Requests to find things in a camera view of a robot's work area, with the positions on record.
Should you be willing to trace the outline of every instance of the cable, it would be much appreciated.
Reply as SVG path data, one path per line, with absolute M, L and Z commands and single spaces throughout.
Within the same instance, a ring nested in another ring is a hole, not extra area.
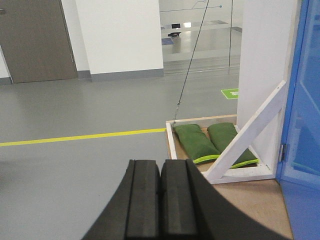
M 205 10 L 204 10 L 203 18 L 202 18 L 202 21 L 201 21 L 199 33 L 198 33 L 198 36 L 197 36 L 196 41 L 195 41 L 195 45 L 194 45 L 194 48 L 193 48 L 193 52 L 192 52 L 192 56 L 191 56 L 191 59 L 190 59 L 189 67 L 188 67 L 188 70 L 187 70 L 187 72 L 186 72 L 186 76 L 185 76 L 184 83 L 183 83 L 183 86 L 182 86 L 180 98 L 179 98 L 179 101 L 178 101 L 178 103 L 177 103 L 177 105 L 176 105 L 176 109 L 175 109 L 175 113 L 174 113 L 174 118 L 173 118 L 173 127 L 174 127 L 175 124 L 176 124 L 177 115 L 178 115 L 178 111 L 179 111 L 179 106 L 180 106 L 180 103 L 181 103 L 182 96 L 183 96 L 183 94 L 184 94 L 184 90 L 185 90 L 187 78 L 188 78 L 188 75 L 189 75 L 191 63 L 192 63 L 192 60 L 193 60 L 193 58 L 194 58 L 194 54 L 195 54 L 196 47 L 197 47 L 197 43 L 198 43 L 198 40 L 199 40 L 201 28 L 202 28 L 202 25 L 204 24 L 204 20 L 205 20 L 206 12 L 207 12 L 207 9 L 208 9 L 209 1 L 210 1 L 210 0 L 208 0 L 208 2 L 206 3 L 206 6 L 205 6 Z

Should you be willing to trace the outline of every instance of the green bag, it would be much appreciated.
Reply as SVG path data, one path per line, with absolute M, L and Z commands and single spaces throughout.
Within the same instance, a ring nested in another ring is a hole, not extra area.
M 213 162 L 219 156 L 220 152 L 213 143 L 201 131 L 197 124 L 185 124 L 173 128 L 183 146 L 186 154 L 195 164 L 204 162 Z
M 207 128 L 211 142 L 222 153 L 237 135 L 235 126 L 231 122 L 216 123 Z M 258 163 L 259 160 L 253 153 L 246 149 L 232 165 L 232 169 L 249 164 Z

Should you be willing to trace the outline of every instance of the white wall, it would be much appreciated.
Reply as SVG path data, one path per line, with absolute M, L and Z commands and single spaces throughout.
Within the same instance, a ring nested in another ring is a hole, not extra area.
M 9 77 L 9 73 L 7 71 L 5 58 L 4 58 L 4 55 L 2 53 L 2 49 L 1 49 L 1 46 L 0 46 L 0 79 L 1 78 L 7 78 L 7 77 Z
M 91 74 L 162 69 L 158 0 L 75 0 Z
M 298 0 L 245 0 L 237 106 L 240 129 L 276 86 L 289 80 L 297 4 Z M 278 155 L 282 120 L 283 112 L 252 144 L 271 168 Z
M 61 0 L 66 25 L 69 32 L 76 69 L 78 71 L 89 70 L 89 64 L 85 49 L 85 43 L 81 32 L 77 5 L 75 0 Z

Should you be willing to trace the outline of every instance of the glass wall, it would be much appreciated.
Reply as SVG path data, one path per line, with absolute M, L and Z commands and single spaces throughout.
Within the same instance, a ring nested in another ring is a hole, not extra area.
M 239 66 L 243 1 L 159 0 L 164 72 Z

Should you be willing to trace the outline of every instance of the blue door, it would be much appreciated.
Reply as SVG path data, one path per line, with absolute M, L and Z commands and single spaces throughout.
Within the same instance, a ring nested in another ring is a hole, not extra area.
M 279 180 L 295 240 L 320 240 L 320 0 L 303 0 Z

